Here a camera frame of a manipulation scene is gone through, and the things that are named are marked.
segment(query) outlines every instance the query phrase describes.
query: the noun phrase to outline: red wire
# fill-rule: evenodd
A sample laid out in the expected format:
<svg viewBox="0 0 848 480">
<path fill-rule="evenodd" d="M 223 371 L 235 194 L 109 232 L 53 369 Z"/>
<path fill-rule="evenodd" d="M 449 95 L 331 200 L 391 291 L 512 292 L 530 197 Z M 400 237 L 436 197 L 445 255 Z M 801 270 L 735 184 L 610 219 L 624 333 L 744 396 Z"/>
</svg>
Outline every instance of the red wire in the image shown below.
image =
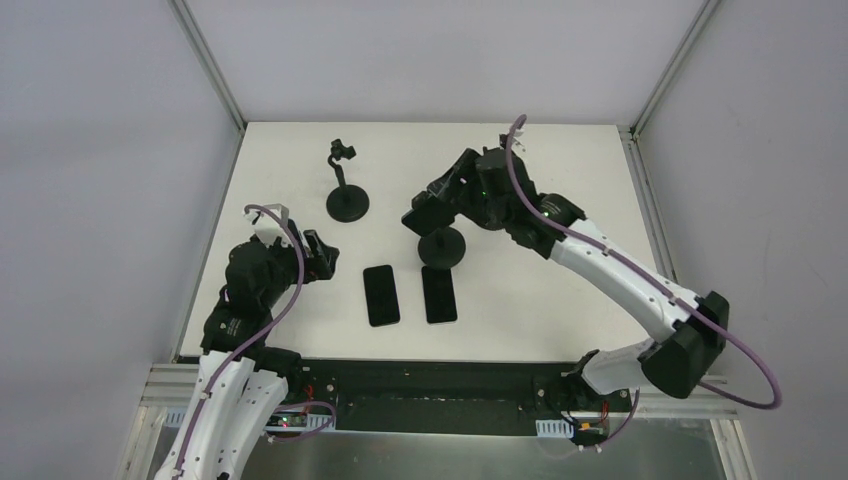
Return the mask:
<svg viewBox="0 0 848 480">
<path fill-rule="evenodd" d="M 306 396 L 309 399 L 309 401 L 311 402 L 312 401 L 312 394 L 315 393 L 315 390 L 312 388 L 312 385 L 307 385 L 306 388 L 303 389 L 303 391 L 306 392 Z M 303 407 L 303 410 L 301 410 L 300 413 L 309 413 L 309 411 L 311 409 L 312 409 L 312 405 L 307 405 L 307 406 Z"/>
</svg>

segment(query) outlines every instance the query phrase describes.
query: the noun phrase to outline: cable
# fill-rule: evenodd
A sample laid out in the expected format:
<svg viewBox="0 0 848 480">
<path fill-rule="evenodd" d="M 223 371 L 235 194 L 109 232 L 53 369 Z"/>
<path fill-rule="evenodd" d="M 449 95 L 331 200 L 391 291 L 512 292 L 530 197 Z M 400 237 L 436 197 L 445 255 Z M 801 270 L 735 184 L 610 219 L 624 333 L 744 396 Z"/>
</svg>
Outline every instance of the cable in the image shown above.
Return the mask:
<svg viewBox="0 0 848 480">
<path fill-rule="evenodd" d="M 595 248 L 597 248 L 597 249 L 599 249 L 603 252 L 608 253 L 611 257 L 615 258 L 616 260 L 618 260 L 619 262 L 624 264 L 624 266 L 626 266 L 627 268 L 632 270 L 634 273 L 636 273 L 637 275 L 642 277 L 645 281 L 650 283 L 654 288 L 656 288 L 657 290 L 662 292 L 663 295 L 668 297 L 669 301 L 672 301 L 672 302 L 676 303 L 677 305 L 680 305 L 681 308 L 686 310 L 693 317 L 697 318 L 698 321 L 700 321 L 701 323 L 706 325 L 707 328 L 709 328 L 710 330 L 712 330 L 712 331 L 716 332 L 717 334 L 721 335 L 722 337 L 724 337 L 728 342 L 730 342 L 736 348 L 741 350 L 742 353 L 744 353 L 748 358 L 750 358 L 751 361 L 753 361 L 754 364 L 757 366 L 757 368 L 760 369 L 760 371 L 766 377 L 766 380 L 768 381 L 769 386 L 771 386 L 771 390 L 772 390 L 772 393 L 774 395 L 774 398 L 772 399 L 772 401 L 770 403 L 761 403 L 761 402 L 755 402 L 753 400 L 748 400 L 746 398 L 739 397 L 739 396 L 737 396 L 733 393 L 726 392 L 726 391 L 724 391 L 724 390 L 722 390 L 718 387 L 715 387 L 715 386 L 710 385 L 710 384 L 705 383 L 705 382 L 698 382 L 699 386 L 701 386 L 702 388 L 705 388 L 705 389 L 707 389 L 707 390 L 709 390 L 713 393 L 721 395 L 722 397 L 733 400 L 734 402 L 745 405 L 747 407 L 757 408 L 757 409 L 761 409 L 761 410 L 774 410 L 774 409 L 778 408 L 783 403 L 783 393 L 780 391 L 780 386 L 777 383 L 777 378 L 774 376 L 774 373 L 772 373 L 771 369 L 765 364 L 763 359 L 760 358 L 756 353 L 754 353 L 754 351 L 748 345 L 745 345 L 741 340 L 739 340 L 739 338 L 737 338 L 735 335 L 728 332 L 724 328 L 721 328 L 720 326 L 711 322 L 709 319 L 707 319 L 707 317 L 705 317 L 703 314 L 701 314 L 701 312 L 699 312 L 695 307 L 689 305 L 688 303 L 684 302 L 683 300 L 681 300 L 679 298 L 676 298 L 674 293 L 672 293 L 671 290 L 666 288 L 662 283 L 660 283 L 653 276 L 651 276 L 651 274 L 646 272 L 639 265 L 636 265 L 636 263 L 634 263 L 629 258 L 625 257 L 624 255 L 622 255 L 621 253 L 619 253 L 615 250 L 612 250 L 612 249 L 607 250 L 608 247 L 606 245 L 604 245 L 604 243 L 599 241 L 599 240 L 596 240 L 596 239 L 594 239 L 594 238 L 592 238 L 588 235 L 584 235 L 580 232 L 575 232 L 574 230 L 571 230 L 568 227 L 562 226 L 562 225 L 554 222 L 553 220 L 550 220 L 549 218 L 542 215 L 542 213 L 539 210 L 537 210 L 536 207 L 533 206 L 533 204 L 527 198 L 527 195 L 521 189 L 521 185 L 518 183 L 518 177 L 516 177 L 516 175 L 515 175 L 515 165 L 513 165 L 513 160 L 512 160 L 512 144 L 515 141 L 515 132 L 517 130 L 519 130 L 521 127 L 523 127 L 524 122 L 526 122 L 526 121 L 527 121 L 527 115 L 521 114 L 515 120 L 515 122 L 513 122 L 512 126 L 509 127 L 509 133 L 507 134 L 506 146 L 505 146 L 504 150 L 506 151 L 506 167 L 507 167 L 507 170 L 509 171 L 509 179 L 512 182 L 512 186 L 515 189 L 515 193 L 518 195 L 518 198 L 521 199 L 521 203 L 523 203 L 524 206 L 527 207 L 527 210 L 529 210 L 530 213 L 532 213 L 534 217 L 538 218 L 545 225 L 548 225 L 552 228 L 555 228 L 555 229 L 559 230 L 560 232 L 564 233 L 567 236 L 574 237 L 578 240 L 582 240 L 582 241 L 588 243 L 589 245 L 592 245 L 593 247 L 595 247 Z M 636 402 L 634 402 L 634 407 L 633 407 L 632 411 L 635 411 L 635 408 L 636 408 L 635 405 L 636 405 Z"/>
<path fill-rule="evenodd" d="M 298 435 L 296 437 L 280 437 L 280 436 L 277 436 L 277 435 L 268 435 L 268 439 L 271 440 L 274 443 L 299 442 L 301 440 L 306 440 L 307 438 L 314 437 L 315 435 L 318 435 L 319 433 L 321 433 L 321 431 L 324 430 L 325 428 L 336 424 L 336 408 L 333 407 L 331 404 L 329 404 L 327 402 L 321 402 L 321 401 L 318 401 L 318 400 L 310 401 L 310 402 L 303 402 L 303 403 L 295 403 L 295 404 L 292 404 L 292 405 L 280 405 L 279 407 L 274 409 L 274 413 L 286 412 L 286 411 L 289 411 L 289 410 L 294 410 L 294 409 L 302 408 L 302 407 L 324 407 L 324 408 L 326 408 L 330 411 L 331 417 L 330 417 L 329 420 L 327 420 L 326 422 L 321 424 L 321 426 L 316 428 L 315 430 L 305 432 L 305 433 L 301 433 L 300 435 Z"/>
<path fill-rule="evenodd" d="M 227 365 L 229 365 L 230 362 L 233 361 L 233 359 L 235 359 L 237 356 L 241 355 L 242 352 L 247 350 L 248 347 L 253 345 L 260 338 L 267 335 L 271 331 L 271 329 L 273 329 L 274 327 L 277 326 L 278 323 L 280 323 L 280 321 L 283 319 L 283 317 L 285 317 L 286 314 L 289 313 L 289 310 L 291 310 L 292 307 L 294 306 L 294 302 L 297 300 L 297 297 L 300 296 L 300 289 L 303 288 L 304 260 L 303 260 L 303 252 L 301 251 L 300 247 L 298 246 L 299 245 L 298 239 L 295 238 L 294 234 L 291 232 L 291 230 L 289 230 L 288 225 L 286 225 L 285 222 L 283 222 L 283 220 L 280 217 L 278 217 L 277 214 L 274 213 L 273 211 L 271 211 L 271 210 L 269 210 L 269 209 L 267 209 L 267 208 L 265 208 L 261 205 L 255 205 L 255 204 L 252 204 L 252 203 L 245 205 L 244 213 L 248 213 L 251 210 L 259 210 L 260 212 L 264 213 L 265 215 L 268 215 L 269 217 L 271 217 L 271 219 L 273 219 L 275 222 L 277 222 L 277 224 L 280 226 L 280 228 L 283 229 L 283 232 L 289 238 L 289 242 L 291 242 L 292 248 L 294 248 L 295 256 L 297 257 L 297 284 L 295 285 L 294 293 L 292 294 L 291 298 L 289 299 L 289 303 L 286 304 L 286 307 L 283 308 L 283 311 L 280 312 L 279 315 L 274 317 L 274 320 L 272 320 L 271 323 L 266 325 L 265 328 L 258 331 L 255 335 L 253 335 L 252 337 L 247 339 L 247 341 L 245 341 L 243 344 L 239 345 L 238 348 L 233 350 L 233 353 L 229 354 L 227 356 L 227 358 L 225 358 L 224 361 L 221 362 L 221 365 L 218 367 L 218 369 L 215 370 L 215 372 L 209 377 L 209 381 L 206 382 L 206 388 L 203 390 L 203 393 L 205 395 L 201 396 L 200 400 L 198 400 L 197 407 L 194 409 L 194 413 L 191 415 L 191 419 L 189 420 L 188 426 L 186 427 L 186 433 L 185 433 L 185 436 L 183 437 L 183 443 L 182 443 L 182 445 L 180 445 L 179 455 L 177 456 L 177 463 L 174 466 L 174 470 L 176 472 L 179 472 L 179 473 L 172 476 L 171 480 L 177 480 L 182 475 L 182 467 L 183 467 L 183 464 L 185 463 L 185 454 L 186 454 L 186 451 L 188 450 L 188 445 L 189 445 L 189 441 L 191 440 L 191 435 L 192 435 L 192 433 L 194 433 L 194 428 L 197 426 L 197 421 L 200 419 L 200 411 L 203 409 L 203 405 L 206 403 L 206 398 L 208 398 L 208 396 L 212 393 L 212 387 L 218 381 L 218 377 L 220 377 L 221 374 L 224 373 L 224 369 L 227 368 Z"/>
<path fill-rule="evenodd" d="M 307 385 L 306 388 L 303 389 L 303 391 L 304 391 L 304 393 L 306 393 L 306 400 L 307 401 L 311 402 L 312 400 L 314 400 L 314 397 L 312 396 L 312 394 L 315 393 L 315 390 L 313 390 L 312 385 Z M 311 405 L 307 405 L 307 406 L 303 407 L 303 411 L 301 413 L 309 413 L 309 410 L 311 409 L 311 407 L 312 407 Z"/>
<path fill-rule="evenodd" d="M 583 424 L 589 424 L 590 426 L 597 427 L 598 425 L 602 425 L 604 421 L 609 417 L 609 402 L 604 400 L 604 402 L 601 404 L 601 415 L 600 417 L 598 417 L 598 420 L 594 422 L 581 422 L 580 420 L 574 418 L 574 414 L 572 414 L 571 410 L 568 409 L 565 410 L 565 414 L 560 412 L 560 416 L 563 420 L 565 420 L 565 423 L 568 423 L 569 425 L 575 428 L 580 428 Z"/>
<path fill-rule="evenodd" d="M 633 406 L 630 407 L 630 412 L 627 414 L 627 417 L 624 418 L 624 421 L 621 422 L 621 425 L 619 425 L 618 428 L 616 428 L 615 431 L 612 432 L 610 434 L 610 436 L 607 437 L 606 440 L 604 440 L 601 443 L 598 443 L 597 445 L 593 445 L 593 447 L 597 450 L 598 453 L 601 453 L 601 451 L 603 450 L 603 447 L 608 446 L 609 443 L 614 438 L 616 438 L 618 436 L 618 434 L 621 433 L 622 430 L 624 430 L 624 427 L 626 427 L 627 424 L 630 423 L 630 420 L 632 420 L 633 416 L 636 414 L 636 408 L 638 406 L 639 406 L 639 389 L 637 388 L 636 391 L 633 393 Z M 563 455 L 561 457 L 554 457 L 554 458 L 556 458 L 557 460 L 565 460 L 566 458 L 574 455 L 575 453 L 583 452 L 583 450 L 584 450 L 584 448 L 581 446 L 577 450 L 573 450 L 566 455 Z"/>
</svg>

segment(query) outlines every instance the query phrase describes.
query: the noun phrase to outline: black smartphone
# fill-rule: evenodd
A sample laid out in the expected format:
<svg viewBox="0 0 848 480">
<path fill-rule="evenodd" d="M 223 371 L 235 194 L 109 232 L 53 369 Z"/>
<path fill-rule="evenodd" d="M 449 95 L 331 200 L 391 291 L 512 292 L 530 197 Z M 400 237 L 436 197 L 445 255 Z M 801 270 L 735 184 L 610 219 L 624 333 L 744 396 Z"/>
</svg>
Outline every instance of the black smartphone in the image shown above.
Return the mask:
<svg viewBox="0 0 848 480">
<path fill-rule="evenodd" d="M 395 274 L 391 265 L 366 268 L 362 271 L 365 281 L 365 302 L 368 304 L 368 323 L 382 327 L 400 321 L 397 303 Z"/>
<path fill-rule="evenodd" d="M 456 297 L 453 294 L 453 277 L 450 270 L 422 267 L 421 282 L 424 284 L 427 323 L 455 322 Z"/>
</svg>

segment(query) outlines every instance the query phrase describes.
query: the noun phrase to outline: black phone stand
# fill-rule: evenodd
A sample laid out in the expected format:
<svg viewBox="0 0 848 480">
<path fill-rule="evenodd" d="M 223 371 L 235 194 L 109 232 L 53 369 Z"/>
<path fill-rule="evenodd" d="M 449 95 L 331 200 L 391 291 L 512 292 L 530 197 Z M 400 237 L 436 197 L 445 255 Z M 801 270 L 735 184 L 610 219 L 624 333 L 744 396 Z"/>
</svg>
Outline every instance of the black phone stand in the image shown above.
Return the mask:
<svg viewBox="0 0 848 480">
<path fill-rule="evenodd" d="M 465 238 L 454 228 L 440 228 L 418 240 L 418 256 L 430 268 L 449 270 L 465 256 Z"/>
<path fill-rule="evenodd" d="M 330 143 L 330 156 L 327 163 L 333 167 L 339 186 L 334 188 L 327 197 L 327 213 L 338 222 L 355 222 L 365 216 L 371 201 L 362 187 L 348 185 L 345 182 L 344 170 L 336 163 L 343 158 L 350 160 L 356 156 L 353 146 L 345 147 L 341 139 L 335 139 Z"/>
</svg>

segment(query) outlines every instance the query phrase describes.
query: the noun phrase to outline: aluminum frame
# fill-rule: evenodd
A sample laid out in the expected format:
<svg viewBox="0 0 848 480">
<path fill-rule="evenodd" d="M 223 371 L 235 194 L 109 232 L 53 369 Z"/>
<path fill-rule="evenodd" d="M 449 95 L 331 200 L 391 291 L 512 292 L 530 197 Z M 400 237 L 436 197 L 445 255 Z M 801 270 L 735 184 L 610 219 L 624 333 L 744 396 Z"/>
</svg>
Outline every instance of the aluminum frame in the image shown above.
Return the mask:
<svg viewBox="0 0 848 480">
<path fill-rule="evenodd" d="M 174 331 L 174 335 L 171 339 L 169 358 L 172 362 L 176 362 L 180 356 L 180 349 L 182 347 L 183 340 L 185 339 L 186 330 L 188 330 L 188 323 L 191 318 L 191 310 L 194 307 L 194 301 L 197 299 L 197 291 L 200 289 L 200 279 L 203 276 L 203 271 L 206 269 L 206 261 L 209 259 L 209 250 L 212 248 L 212 240 L 215 238 L 215 231 L 218 229 L 218 222 L 221 220 L 221 213 L 224 210 L 224 201 L 227 199 L 227 190 L 230 189 L 230 182 L 233 180 L 233 173 L 236 170 L 236 161 L 238 160 L 238 155 L 243 143 L 244 135 L 239 135 L 235 151 L 233 152 L 233 159 L 230 163 L 230 171 L 227 173 L 226 181 L 220 187 L 221 191 L 220 195 L 218 195 L 218 206 L 215 210 L 215 221 L 212 223 L 212 229 L 209 231 L 209 234 L 205 237 L 206 240 L 200 246 L 203 251 L 203 260 L 200 263 L 200 268 L 197 270 L 197 274 L 194 279 L 194 288 L 191 292 L 191 298 L 188 299 L 181 310 L 180 318 L 182 318 L 182 323 L 180 324 L 179 329 Z"/>
<path fill-rule="evenodd" d="M 624 148 L 624 156 L 627 158 L 627 164 L 630 168 L 633 187 L 636 189 L 636 200 L 639 202 L 642 219 L 648 231 L 648 240 L 651 244 L 651 251 L 654 254 L 657 272 L 673 280 L 675 283 L 680 283 L 677 278 L 677 272 L 674 269 L 671 250 L 666 240 L 665 223 L 663 222 L 662 213 L 660 212 L 659 204 L 651 186 L 648 169 L 645 167 L 645 162 L 642 160 L 642 154 L 639 151 L 639 144 L 633 139 L 633 134 L 630 133 L 629 128 L 619 127 L 618 130 L 621 136 L 621 145 Z"/>
<path fill-rule="evenodd" d="M 119 480 L 147 478 L 156 442 L 169 418 L 168 412 L 188 405 L 197 380 L 197 370 L 197 365 L 189 364 L 156 364 L 151 368 L 133 424 L 132 441 L 121 463 Z M 727 383 L 719 376 L 707 376 L 704 381 L 712 385 Z M 672 399 L 655 388 L 647 387 L 642 389 L 636 415 L 639 418 L 676 421 L 710 420 L 716 449 L 728 480 L 756 480 L 735 403 L 700 387 L 687 400 Z M 610 414 L 613 418 L 623 416 L 625 414 Z"/>
<path fill-rule="evenodd" d="M 645 106 L 642 108 L 642 111 L 639 113 L 636 121 L 633 122 L 631 132 L 633 133 L 633 138 L 636 141 L 639 140 L 639 137 L 642 135 L 642 131 L 645 130 L 645 127 L 651 120 L 654 112 L 656 112 L 660 102 L 663 98 L 665 98 L 669 87 L 677 77 L 681 67 L 683 67 L 686 63 L 686 59 L 689 58 L 689 54 L 692 53 L 692 49 L 698 41 L 698 38 L 700 38 L 701 32 L 703 32 L 704 28 L 706 28 L 707 24 L 709 24 L 710 19 L 712 19 L 713 14 L 716 12 L 716 9 L 721 2 L 722 0 L 704 0 L 704 3 L 701 5 L 701 8 L 695 15 L 692 23 L 689 25 L 689 28 L 686 29 L 683 39 L 680 41 L 680 44 L 671 56 L 671 60 L 668 62 L 668 65 L 666 65 L 662 75 L 660 75 L 660 79 L 654 87 L 654 90 L 651 92 L 651 95 L 648 97 L 647 103 L 645 103 Z"/>
<path fill-rule="evenodd" d="M 230 90 L 229 85 L 227 85 L 227 81 L 224 79 L 223 73 L 221 73 L 221 67 L 215 61 L 215 56 L 212 55 L 209 44 L 206 43 L 206 38 L 203 36 L 203 32 L 200 31 L 200 26 L 197 24 L 197 20 L 194 18 L 188 2 L 186 0 L 168 0 L 168 3 L 174 11 L 174 17 L 176 17 L 180 27 L 182 27 L 183 32 L 186 34 L 188 43 L 197 56 L 200 66 L 209 78 L 209 83 L 212 84 L 212 88 L 215 89 L 215 93 L 221 99 L 221 103 L 227 110 L 239 135 L 244 136 L 247 129 L 247 120 L 245 120 L 244 115 L 241 113 L 233 92 Z"/>
</svg>

